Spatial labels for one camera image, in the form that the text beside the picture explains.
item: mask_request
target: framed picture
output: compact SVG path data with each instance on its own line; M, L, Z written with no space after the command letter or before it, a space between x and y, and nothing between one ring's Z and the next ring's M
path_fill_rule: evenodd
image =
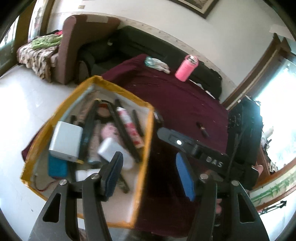
M170 0L206 18L219 0Z

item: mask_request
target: red wire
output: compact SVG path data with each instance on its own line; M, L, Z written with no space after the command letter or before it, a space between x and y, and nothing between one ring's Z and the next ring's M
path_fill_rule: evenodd
M50 182L49 184L47 184L47 186L44 188L44 189L38 189L37 188L37 185L36 185L36 179L37 179L37 176L35 175L34 176L34 186L35 186L35 189L37 189L39 192L44 192L46 191L53 183L57 182L58 180L54 180L52 182Z

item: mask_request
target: bed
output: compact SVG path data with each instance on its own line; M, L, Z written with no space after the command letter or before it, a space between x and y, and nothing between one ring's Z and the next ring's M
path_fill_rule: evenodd
M177 80L173 69L166 74L146 67L146 56L141 54L126 60L102 76L151 103L163 117L166 128L225 152L228 111L196 84ZM196 122L203 124L209 138L202 136ZM177 150L160 141L155 131L135 228L158 235L184 237L188 235L198 202L190 202L185 197L175 167Z

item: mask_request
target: sunlight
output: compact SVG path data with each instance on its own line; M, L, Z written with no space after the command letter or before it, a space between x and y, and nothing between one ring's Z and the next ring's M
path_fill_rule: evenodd
M267 153L278 169L296 157L295 89L296 76L285 68L256 98L261 102L263 131L274 127Z

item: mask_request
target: floor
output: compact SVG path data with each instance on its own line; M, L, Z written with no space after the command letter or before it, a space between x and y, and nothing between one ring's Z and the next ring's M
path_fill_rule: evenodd
M20 152L74 88L40 80L25 66L16 66L0 78L0 208L23 241L28 240L45 202L20 181L24 166ZM296 210L295 199L296 192L284 199L287 207L261 216L271 241ZM83 228L83 220L78 222ZM112 229L111 235L125 240L126 231Z

